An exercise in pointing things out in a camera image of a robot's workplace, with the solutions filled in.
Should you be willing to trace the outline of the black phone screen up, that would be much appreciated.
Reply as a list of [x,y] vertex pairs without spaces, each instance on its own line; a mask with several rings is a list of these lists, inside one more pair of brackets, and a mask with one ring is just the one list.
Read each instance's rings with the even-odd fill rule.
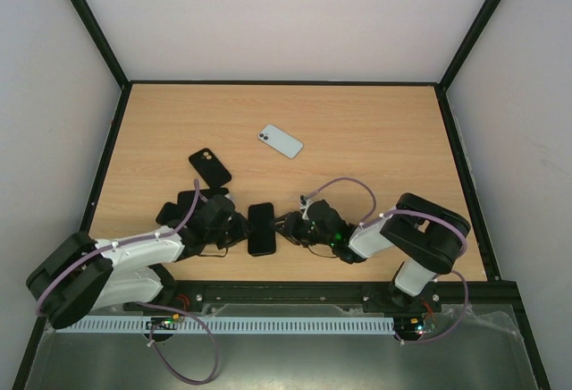
[[248,254],[250,256],[262,257],[276,252],[273,220],[274,208],[270,202],[251,205],[248,208],[248,221],[252,226],[252,233],[248,237]]

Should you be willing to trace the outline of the black case with camera holes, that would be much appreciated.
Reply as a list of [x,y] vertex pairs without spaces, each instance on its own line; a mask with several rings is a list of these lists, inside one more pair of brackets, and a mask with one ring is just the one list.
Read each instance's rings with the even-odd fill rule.
[[[201,189],[200,193],[206,199],[211,199],[214,195],[226,195],[229,193],[227,188],[216,188],[216,189]],[[180,191],[177,195],[177,218],[182,219],[184,218],[193,203],[195,198],[196,192],[192,191]]]

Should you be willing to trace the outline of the light blue phone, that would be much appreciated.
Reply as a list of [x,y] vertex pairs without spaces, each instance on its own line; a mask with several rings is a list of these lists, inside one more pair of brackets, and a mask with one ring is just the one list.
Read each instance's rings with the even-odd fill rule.
[[257,137],[268,147],[289,159],[296,157],[304,147],[301,141],[272,124],[267,124],[261,132],[258,133]]

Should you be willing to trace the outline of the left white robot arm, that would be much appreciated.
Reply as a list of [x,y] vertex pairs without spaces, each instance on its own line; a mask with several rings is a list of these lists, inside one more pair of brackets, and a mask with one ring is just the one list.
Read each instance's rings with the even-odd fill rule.
[[155,230],[123,238],[70,235],[26,280],[37,314],[61,329],[97,309],[168,306],[177,283],[167,264],[198,257],[211,245],[228,250],[253,232],[224,189],[189,191],[182,204],[165,203],[156,221]]

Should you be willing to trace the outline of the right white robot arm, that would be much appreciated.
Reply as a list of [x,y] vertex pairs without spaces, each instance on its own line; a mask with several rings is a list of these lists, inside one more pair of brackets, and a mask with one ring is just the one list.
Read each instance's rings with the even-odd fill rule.
[[368,223],[352,225],[325,200],[300,201],[300,210],[275,218],[271,227],[294,245],[320,244],[348,264],[362,263],[395,247],[408,259],[392,279],[391,304],[412,309],[425,286],[452,272],[467,250],[470,223],[461,215],[413,193],[401,195],[396,206]]

